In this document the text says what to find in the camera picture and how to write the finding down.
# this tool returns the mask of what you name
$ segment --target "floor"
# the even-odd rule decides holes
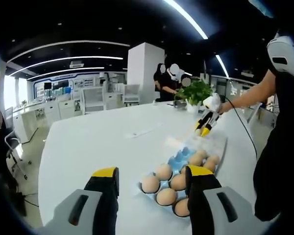
[[[26,200],[36,205],[38,205],[39,165],[45,145],[44,140],[47,138],[49,131],[45,120],[42,119],[39,126],[40,127],[36,131],[32,140],[29,143],[22,145],[24,151],[22,155],[22,166],[27,174],[28,179],[25,180],[24,176],[20,173],[19,170],[15,171],[15,178],[19,183],[19,191],[22,192],[23,195],[28,195]],[[270,128],[263,126],[259,122],[255,122],[252,126],[254,144],[258,152],[257,157],[260,156],[263,148],[265,147],[270,131]],[[12,164],[12,159],[8,159],[9,167],[11,167]],[[25,206],[27,211],[27,216],[24,218],[25,221],[33,228],[41,227],[42,221],[40,218],[39,208],[29,203],[25,203]]]

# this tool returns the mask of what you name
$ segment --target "ceiling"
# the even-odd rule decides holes
[[[267,68],[266,45],[277,32],[276,22],[264,17],[247,0],[175,0],[193,17],[208,36],[204,40],[191,24],[164,0],[58,0],[39,1],[24,9],[12,3],[1,27],[0,48],[6,61],[47,44],[73,40],[40,48],[12,60],[27,67],[43,61],[77,56],[112,56],[115,59],[80,59],[84,67],[104,67],[104,71],[124,71],[128,50],[148,42],[165,49],[167,61],[186,72],[203,72],[203,61],[212,74],[225,75],[215,55],[219,54],[230,77],[258,82]],[[126,44],[127,46],[99,43]],[[71,60],[61,60],[29,68],[41,75],[67,70]],[[254,78],[241,76],[252,71]],[[16,69],[7,68],[6,74]],[[30,79],[34,75],[17,73]]]

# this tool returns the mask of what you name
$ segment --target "clear plastic egg tray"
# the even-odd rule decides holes
[[[145,194],[147,197],[152,199],[158,206],[163,207],[167,211],[172,212],[174,215],[176,215],[174,213],[175,205],[179,201],[187,198],[186,193],[185,193],[185,189],[180,190],[180,191],[176,191],[176,194],[177,194],[176,201],[172,205],[169,205],[169,206],[161,206],[160,204],[158,204],[156,201],[157,194],[165,188],[170,188],[170,182],[173,179],[173,177],[180,174],[180,171],[182,170],[182,168],[185,165],[189,164],[188,163],[189,158],[193,154],[195,154],[198,150],[201,150],[201,149],[205,150],[207,152],[208,156],[216,154],[220,157],[220,163],[218,165],[216,165],[216,170],[215,170],[215,175],[216,175],[218,173],[218,169],[220,168],[220,166],[222,165],[222,162],[223,162],[226,142],[227,142],[227,138],[224,135],[221,135],[220,133],[214,133],[214,135],[208,135],[205,138],[198,137],[196,135],[192,135],[183,144],[182,149],[179,150],[175,156],[172,156],[169,159],[169,161],[167,162],[172,169],[172,175],[169,180],[160,181],[160,187],[155,193],[145,193],[142,190],[142,183],[141,182],[138,183],[138,188],[140,189],[140,191],[143,194]],[[201,166],[203,166],[206,161],[207,160],[204,159]],[[156,175],[156,174],[154,172],[151,172],[148,175]],[[178,218],[189,220],[189,216],[186,216],[186,217],[180,217],[178,215],[176,215],[176,216]]]

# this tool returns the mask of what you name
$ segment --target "chair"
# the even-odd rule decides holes
[[[139,85],[124,85],[122,100],[126,106],[128,104],[139,104]]]
[[[6,145],[8,146],[9,150],[6,154],[7,158],[11,158],[14,161],[14,164],[12,166],[12,172],[14,172],[15,167],[17,167],[20,172],[23,174],[24,178],[27,180],[27,175],[25,174],[24,170],[21,169],[21,167],[19,166],[18,161],[16,160],[15,156],[19,155],[18,150],[21,151],[21,153],[23,152],[22,150],[22,145],[20,143],[19,138],[17,137],[15,130],[14,130],[14,125],[13,125],[13,107],[8,108],[5,111],[5,125],[6,125],[6,132],[8,133],[5,138],[4,138],[4,142],[6,143]]]
[[[96,111],[106,110],[104,102],[104,87],[92,87],[82,89],[82,113],[83,115]]]

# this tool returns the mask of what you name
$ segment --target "vr headset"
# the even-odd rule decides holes
[[[267,45],[271,63],[278,72],[294,76],[294,41],[290,36],[276,35]]]

